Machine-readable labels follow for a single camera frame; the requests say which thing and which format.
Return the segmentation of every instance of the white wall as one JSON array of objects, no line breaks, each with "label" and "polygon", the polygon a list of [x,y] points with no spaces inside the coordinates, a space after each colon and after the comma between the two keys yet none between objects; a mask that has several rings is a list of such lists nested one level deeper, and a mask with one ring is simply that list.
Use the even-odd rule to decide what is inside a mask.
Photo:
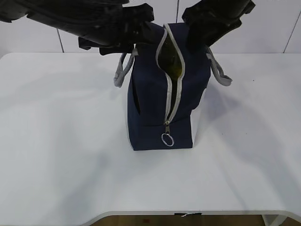
[{"label": "white wall", "polygon": [[[177,12],[177,0],[130,0],[129,4],[124,6],[137,6],[143,3],[148,3],[154,8],[155,23],[175,23]],[[67,53],[99,53],[97,48],[92,48],[89,51],[80,49],[78,46],[78,38],[75,35],[64,31],[59,31],[62,39],[62,44]]]},{"label": "white wall", "polygon": [[[178,21],[199,0],[180,0]],[[216,53],[283,53],[301,9],[301,0],[253,0],[243,25],[213,45]]]},{"label": "white wall", "polygon": [[0,58],[11,52],[62,52],[55,28],[21,18],[0,21]]},{"label": "white wall", "polygon": [[286,48],[286,53],[301,53],[301,17]]}]

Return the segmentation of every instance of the white table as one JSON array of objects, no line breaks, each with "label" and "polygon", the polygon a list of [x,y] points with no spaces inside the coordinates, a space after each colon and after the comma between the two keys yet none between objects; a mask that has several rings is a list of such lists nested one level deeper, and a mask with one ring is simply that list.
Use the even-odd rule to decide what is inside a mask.
[{"label": "white table", "polygon": [[134,152],[118,55],[0,60],[0,225],[109,215],[275,214],[301,222],[301,55],[217,55],[192,150]]}]

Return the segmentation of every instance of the bag handle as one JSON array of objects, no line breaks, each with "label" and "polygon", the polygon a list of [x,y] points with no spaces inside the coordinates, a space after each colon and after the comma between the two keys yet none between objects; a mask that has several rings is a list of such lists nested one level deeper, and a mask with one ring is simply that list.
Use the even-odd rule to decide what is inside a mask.
[{"label": "bag handle", "polygon": [[114,85],[116,87],[119,87],[121,88],[122,85],[123,85],[123,82],[124,82],[124,78],[126,77],[126,75],[129,73],[129,71],[131,70],[132,66],[133,66],[133,63],[134,63],[134,58],[135,56],[138,55],[138,51],[137,49],[134,49],[129,60],[128,60],[128,63],[125,67],[125,69],[123,69],[123,63],[124,63],[124,60],[127,56],[127,53],[123,53],[120,57],[120,60],[119,60],[119,64],[118,64],[118,67],[117,67],[117,71],[115,73],[115,78],[114,78]]},{"label": "bag handle", "polygon": [[206,46],[207,58],[211,61],[211,69],[215,79],[223,86],[230,86],[232,83],[232,78],[225,75],[221,65],[215,59],[211,49]]}]

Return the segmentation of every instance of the zipper slider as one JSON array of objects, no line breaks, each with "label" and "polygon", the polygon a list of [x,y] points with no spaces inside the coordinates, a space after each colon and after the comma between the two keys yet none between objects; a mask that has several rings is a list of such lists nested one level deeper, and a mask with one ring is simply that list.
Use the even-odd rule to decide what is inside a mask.
[{"label": "zipper slider", "polygon": [[170,124],[170,121],[166,121],[166,122],[164,123],[164,125],[165,125],[165,133],[168,134],[168,135],[170,135],[170,127],[169,127],[169,124]]},{"label": "zipper slider", "polygon": [[161,139],[163,141],[163,143],[168,146],[168,147],[172,147],[174,146],[174,139],[173,137],[170,135],[170,127],[169,127],[170,121],[165,121],[164,125],[165,125],[165,133],[163,133],[161,135]]}]

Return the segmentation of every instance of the navy blue bag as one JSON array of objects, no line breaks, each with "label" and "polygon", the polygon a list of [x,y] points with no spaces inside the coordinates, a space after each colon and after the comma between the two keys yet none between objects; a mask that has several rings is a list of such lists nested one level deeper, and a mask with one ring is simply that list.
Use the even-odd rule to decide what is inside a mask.
[{"label": "navy blue bag", "polygon": [[[186,49],[189,28],[185,23],[150,24],[155,31],[155,44],[137,44],[127,67],[123,54],[115,77],[121,87],[133,62],[128,89],[128,132],[134,150],[192,148],[198,129],[199,106],[207,88],[211,69],[218,82],[229,86],[231,78],[223,74],[210,48],[205,45],[192,54]],[[169,37],[178,52],[182,73],[172,82],[158,58]]]}]

